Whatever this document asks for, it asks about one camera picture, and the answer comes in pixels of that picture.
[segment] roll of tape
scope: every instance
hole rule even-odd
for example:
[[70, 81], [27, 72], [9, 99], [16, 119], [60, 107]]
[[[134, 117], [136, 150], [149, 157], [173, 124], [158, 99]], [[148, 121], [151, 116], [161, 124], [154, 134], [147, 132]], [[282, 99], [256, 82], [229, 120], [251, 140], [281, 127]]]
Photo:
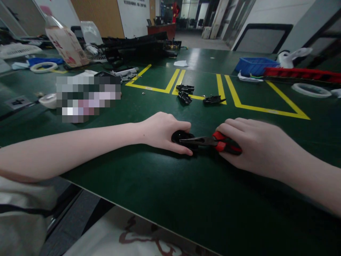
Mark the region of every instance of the roll of tape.
[[46, 94], [45, 96], [39, 99], [39, 102], [47, 108], [55, 109], [57, 108], [57, 94], [56, 93]]
[[330, 91], [327, 91], [326, 89], [315, 85], [298, 83], [294, 84], [291, 88], [301, 94], [314, 98], [328, 98], [329, 96], [331, 96]]
[[[47, 65], [52, 65], [51, 67], [47, 69], [38, 69], [41, 68], [42, 66], [47, 66]], [[43, 63], [38, 63], [30, 67], [30, 70], [33, 73], [46, 73], [46, 72], [51, 72], [51, 70], [55, 70], [58, 68], [58, 65], [54, 62], [43, 62]]]

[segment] forearm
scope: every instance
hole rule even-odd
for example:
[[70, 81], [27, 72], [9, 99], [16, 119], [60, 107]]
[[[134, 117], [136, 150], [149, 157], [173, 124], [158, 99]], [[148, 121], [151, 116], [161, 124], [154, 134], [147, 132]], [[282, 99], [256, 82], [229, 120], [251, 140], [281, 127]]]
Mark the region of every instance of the forearm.
[[0, 175], [19, 182], [58, 176], [112, 150], [141, 142], [138, 124], [77, 130], [0, 149]]
[[281, 181], [341, 216], [341, 169], [314, 156], [293, 166]]

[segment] green workbench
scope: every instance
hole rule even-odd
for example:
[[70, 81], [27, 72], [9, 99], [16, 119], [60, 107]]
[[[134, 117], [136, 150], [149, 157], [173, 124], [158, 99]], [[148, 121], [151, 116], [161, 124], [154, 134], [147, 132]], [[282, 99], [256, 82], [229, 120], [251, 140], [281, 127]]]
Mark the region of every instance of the green workbench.
[[[122, 85], [122, 99], [86, 123], [57, 121], [41, 105], [0, 122], [0, 145], [78, 129], [140, 122], [158, 111], [192, 123], [196, 136], [212, 134], [227, 118], [252, 118], [280, 126], [320, 159], [341, 167], [340, 102], [301, 95], [288, 83], [251, 84], [236, 77], [239, 57], [270, 57], [208, 49], [181, 50], [172, 58], [134, 59], [141, 77]], [[101, 71], [101, 66], [92, 66]], [[56, 76], [22, 70], [0, 77], [0, 100], [55, 92]], [[174, 87], [195, 86], [184, 106]], [[226, 104], [205, 107], [202, 95], [224, 94]], [[0, 106], [0, 115], [8, 112]], [[340, 255], [340, 220], [284, 184], [238, 170], [212, 148], [196, 156], [147, 145], [127, 146], [68, 173], [65, 179], [222, 255]]]

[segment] blue plastic bin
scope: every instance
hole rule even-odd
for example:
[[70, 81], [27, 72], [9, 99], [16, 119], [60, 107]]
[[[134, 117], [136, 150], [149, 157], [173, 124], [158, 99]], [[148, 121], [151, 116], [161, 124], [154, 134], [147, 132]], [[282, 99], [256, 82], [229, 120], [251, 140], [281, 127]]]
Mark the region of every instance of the blue plastic bin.
[[277, 66], [279, 66], [278, 62], [267, 58], [240, 58], [234, 70], [238, 73], [242, 71], [242, 75], [247, 77], [250, 74], [253, 76], [262, 76], [265, 72], [264, 68], [275, 68]]

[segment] white shirt sleeve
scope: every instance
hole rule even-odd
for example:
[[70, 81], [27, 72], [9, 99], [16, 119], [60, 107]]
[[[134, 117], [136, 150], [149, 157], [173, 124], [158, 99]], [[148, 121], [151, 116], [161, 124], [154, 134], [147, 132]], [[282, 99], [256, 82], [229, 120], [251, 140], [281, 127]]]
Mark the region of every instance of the white shirt sleeve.
[[53, 187], [18, 183], [0, 176], [0, 255], [39, 255], [57, 195]]

